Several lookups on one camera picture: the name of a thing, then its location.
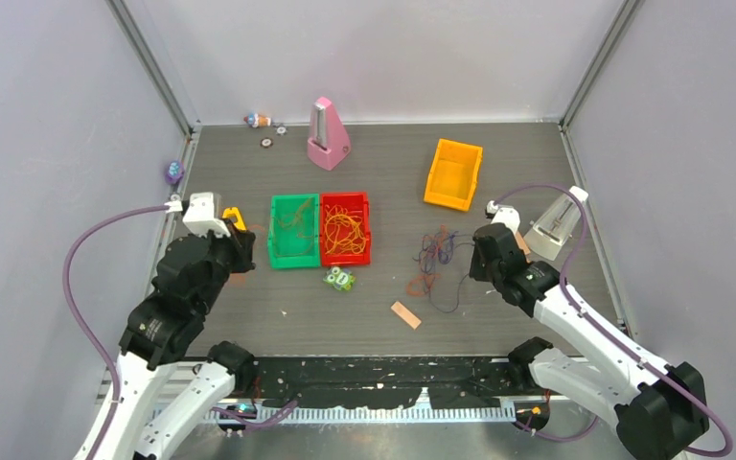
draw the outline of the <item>orange bin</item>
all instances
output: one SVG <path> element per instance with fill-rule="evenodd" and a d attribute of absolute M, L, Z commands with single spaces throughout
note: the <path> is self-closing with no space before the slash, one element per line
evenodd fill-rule
<path fill-rule="evenodd" d="M 439 139 L 425 186 L 425 203 L 469 211 L 478 185 L 484 149 Z"/>

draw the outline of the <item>gray wall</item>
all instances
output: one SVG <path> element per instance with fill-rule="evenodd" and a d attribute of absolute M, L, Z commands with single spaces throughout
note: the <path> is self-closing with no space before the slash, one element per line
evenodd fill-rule
<path fill-rule="evenodd" d="M 62 459 L 92 423 L 103 364 L 60 287 L 69 244 L 165 200 L 181 134 L 100 0 L 0 2 L 0 459 Z M 116 353 L 162 217 L 88 242 L 76 299 Z"/>
<path fill-rule="evenodd" d="M 647 1 L 571 137 L 637 339 L 736 439 L 736 1 Z"/>
<path fill-rule="evenodd" d="M 558 119 L 622 3 L 127 1 L 204 125 Z"/>

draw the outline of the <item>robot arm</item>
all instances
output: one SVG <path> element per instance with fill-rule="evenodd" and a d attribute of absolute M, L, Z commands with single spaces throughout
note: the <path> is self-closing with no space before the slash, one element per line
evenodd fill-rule
<path fill-rule="evenodd" d="M 245 390 L 256 375 L 254 357 L 230 342 L 210 349 L 207 362 L 188 387 L 137 437 L 136 454 L 145 460 L 167 460 L 201 418 L 233 391 Z"/>
<path fill-rule="evenodd" d="M 134 457 L 144 425 L 162 387 L 175 371 L 176 363 L 204 329 L 204 319 L 216 303 L 221 288 L 231 273 L 244 273 L 255 268 L 252 263 L 255 235 L 218 218 L 217 196 L 193 194 L 190 201 L 174 200 L 168 206 L 169 213 L 183 214 L 183 221 L 192 234 L 168 245 L 151 281 L 153 292 L 128 316 L 117 358 L 117 372 L 122 385 L 120 398 L 116 402 L 109 398 L 103 401 L 76 459 L 127 460 Z M 232 344 L 222 343 L 218 347 L 218 353 L 211 356 L 212 364 L 206 366 L 207 375 L 203 376 L 212 391 L 201 383 L 194 387 L 192 396 L 182 395 L 177 399 L 179 407 L 175 410 L 187 410 L 187 405 L 227 390 L 213 401 L 216 403 L 230 393 L 229 388 L 236 384 L 236 376 L 239 382 L 246 381 L 241 379 L 241 370 L 251 364 L 252 356 Z M 216 373 L 219 368 L 223 369 L 223 376 Z M 101 433 L 104 420 L 115 404 L 111 424 L 105 433 Z M 200 407 L 191 407 L 188 412 L 183 412 L 184 419 L 174 416 L 174 410 L 163 414 L 166 418 L 159 426 L 168 426 L 173 436 L 158 441 L 148 439 L 149 447 L 173 453 L 178 446 L 176 437 L 180 437 L 180 442 L 184 439 L 182 433 L 185 430 L 189 433 L 193 428 L 193 425 L 187 427 L 195 417 L 191 411 L 200 410 Z M 92 455 L 91 450 L 98 440 L 100 446 Z"/>
<path fill-rule="evenodd" d="M 643 364 L 666 370 L 667 377 L 705 402 L 701 374 L 686 362 L 672 367 L 648 352 L 567 285 L 569 295 L 584 313 L 575 310 L 560 286 L 560 273 L 546 262 L 529 262 L 518 248 L 508 221 L 511 212 L 494 211 L 508 217 L 493 218 L 493 223 L 474 233 L 470 277 L 491 282 L 507 303 L 553 329 L 590 362 L 574 361 L 535 337 L 509 354 L 510 362 L 519 369 L 516 377 L 564 394 L 602 418 L 636 458 L 670 459 L 702 436 L 709 428 L 703 412 Z M 637 363 L 627 356 L 603 331 L 635 350 L 641 360 Z"/>

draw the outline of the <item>gray floor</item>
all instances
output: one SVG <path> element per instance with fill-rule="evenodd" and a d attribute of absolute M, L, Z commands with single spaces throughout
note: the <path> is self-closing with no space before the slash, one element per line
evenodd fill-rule
<path fill-rule="evenodd" d="M 571 436 L 590 416 L 577 404 L 552 401 L 545 432 Z M 286 425 L 224 437 L 217 426 L 200 425 L 173 460 L 630 460 L 607 425 L 584 439 L 558 444 L 532 438 L 511 424 Z"/>
<path fill-rule="evenodd" d="M 288 135 L 271 128 L 211 126 L 201 132 L 188 192 L 213 191 L 226 206 L 238 206 L 250 227 L 268 226 L 273 195 L 365 191 L 371 202 L 373 263 L 356 267 L 356 286 L 337 292 L 323 284 L 324 269 L 279 271 L 269 267 L 265 234 L 256 231 L 258 269 L 225 287 L 204 333 L 190 355 L 203 356 L 215 343 L 234 340 L 255 355 L 505 355 L 535 335 L 568 353 L 573 349 L 520 310 L 492 286 L 467 280 L 461 306 L 438 312 L 425 298 L 405 293 L 417 275 L 412 260 L 422 235 L 440 224 L 471 234 L 487 223 L 489 199 L 529 182 L 571 185 L 573 179 L 557 127 L 551 124 L 350 126 L 353 152 L 332 172 L 306 156 L 308 130 L 291 126 Z M 269 136 L 271 149 L 260 141 Z M 427 172 L 440 137 L 484 148 L 478 188 L 468 213 L 423 202 Z M 524 192 L 510 203 L 525 231 L 553 201 L 552 191 Z M 567 245 L 559 260 L 564 260 Z M 454 303 L 472 248 L 456 249 L 442 269 L 433 298 L 443 308 Z M 606 318 L 615 319 L 605 279 L 590 241 L 569 279 Z M 411 330 L 390 310 L 401 301 L 422 326 Z"/>

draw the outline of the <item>pink metronome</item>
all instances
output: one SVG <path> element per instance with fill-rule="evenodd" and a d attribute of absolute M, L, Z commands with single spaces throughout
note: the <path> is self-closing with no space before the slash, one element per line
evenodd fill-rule
<path fill-rule="evenodd" d="M 331 171 L 351 152 L 351 139 L 340 121 L 334 104 L 320 98 L 311 108 L 309 159 L 326 171 Z"/>

